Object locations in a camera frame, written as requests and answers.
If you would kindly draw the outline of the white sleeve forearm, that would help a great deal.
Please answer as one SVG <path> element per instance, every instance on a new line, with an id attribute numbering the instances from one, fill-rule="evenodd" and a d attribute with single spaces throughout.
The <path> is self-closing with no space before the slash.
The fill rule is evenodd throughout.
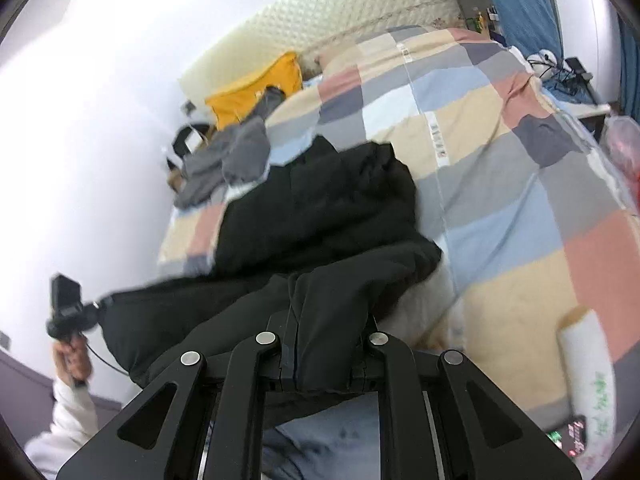
<path id="1" fill-rule="evenodd" d="M 62 466 L 99 431 L 96 406 L 86 387 L 74 388 L 56 378 L 53 395 L 49 429 L 25 444 L 27 457 L 46 479 L 55 479 Z"/>

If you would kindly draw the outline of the person's left hand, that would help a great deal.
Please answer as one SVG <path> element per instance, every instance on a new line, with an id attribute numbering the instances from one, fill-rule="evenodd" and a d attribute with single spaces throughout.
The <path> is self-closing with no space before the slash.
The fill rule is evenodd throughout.
<path id="1" fill-rule="evenodd" d="M 52 356 L 56 376 L 64 384 L 73 387 L 91 377 L 93 367 L 85 336 L 74 335 L 69 341 L 53 341 Z"/>

